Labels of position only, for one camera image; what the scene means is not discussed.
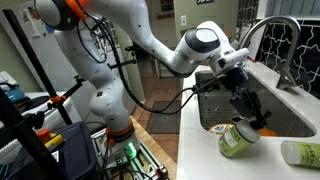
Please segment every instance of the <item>white countertop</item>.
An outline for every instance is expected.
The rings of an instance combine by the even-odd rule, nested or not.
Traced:
[[[261,63],[247,62],[245,69],[283,101],[316,135],[308,138],[261,137],[240,157],[229,159],[221,155],[220,136],[211,134],[200,124],[198,97],[195,95],[181,111],[177,179],[320,179],[320,170],[290,166],[282,158],[283,140],[320,143],[320,101],[304,90],[292,88],[295,93],[276,89],[279,75]],[[195,84],[195,73],[210,70],[199,66],[184,80],[183,88]],[[182,103],[191,92],[182,95]]]

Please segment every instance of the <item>orange object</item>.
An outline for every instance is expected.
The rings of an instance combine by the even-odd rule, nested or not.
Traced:
[[[37,136],[42,143],[46,143],[51,139],[50,131],[48,129],[41,129],[37,132]]]
[[[80,6],[83,6],[88,3],[88,0],[79,0],[79,4],[76,2],[76,0],[65,0],[65,2],[68,4],[72,12],[76,14],[80,19],[86,19],[87,16],[84,14],[83,10]]]
[[[110,144],[110,145],[112,145],[112,146],[113,146],[115,143],[116,143],[116,142],[115,142],[115,140],[114,140],[114,139],[112,139],[112,138],[111,138],[111,139],[109,140],[109,144]]]
[[[50,101],[52,101],[53,104],[57,104],[59,102],[64,102],[66,99],[67,97],[65,96],[56,96],[56,97],[50,98]]]
[[[132,128],[133,128],[133,124],[132,124],[132,121],[130,121],[129,126],[126,127],[125,129],[118,131],[118,132],[112,132],[109,129],[106,129],[106,134],[111,135],[111,136],[121,136],[121,135],[127,133],[128,131],[130,131]]]
[[[260,129],[259,132],[261,136],[277,136],[277,134],[270,129]]]

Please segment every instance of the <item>green light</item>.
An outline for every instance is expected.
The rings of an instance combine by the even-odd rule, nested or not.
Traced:
[[[126,156],[129,159],[133,159],[137,156],[136,148],[134,148],[132,142],[129,142],[128,145],[126,146]]]

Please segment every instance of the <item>blue object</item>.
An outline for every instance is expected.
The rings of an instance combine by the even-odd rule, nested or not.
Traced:
[[[54,29],[48,25],[46,25],[46,30],[49,32],[49,33],[52,33],[54,32]]]
[[[25,94],[19,90],[19,85],[12,85],[9,83],[0,83],[0,85],[7,85],[10,87],[10,90],[7,92],[7,96],[12,103],[25,98]]]
[[[2,164],[0,166],[0,178],[3,179],[7,175],[9,166],[7,164]]]

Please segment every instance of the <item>light switch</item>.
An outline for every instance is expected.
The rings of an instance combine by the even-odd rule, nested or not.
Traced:
[[[187,15],[181,16],[181,26],[187,26]]]

